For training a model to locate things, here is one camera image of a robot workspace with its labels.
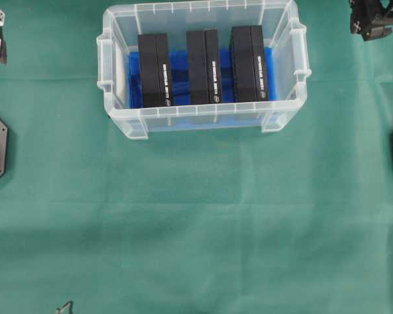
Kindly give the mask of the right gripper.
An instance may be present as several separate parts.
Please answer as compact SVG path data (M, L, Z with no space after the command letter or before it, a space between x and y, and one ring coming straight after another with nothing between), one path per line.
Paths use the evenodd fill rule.
M382 39L392 33L393 0L384 6L378 0L350 0L350 32L364 41Z

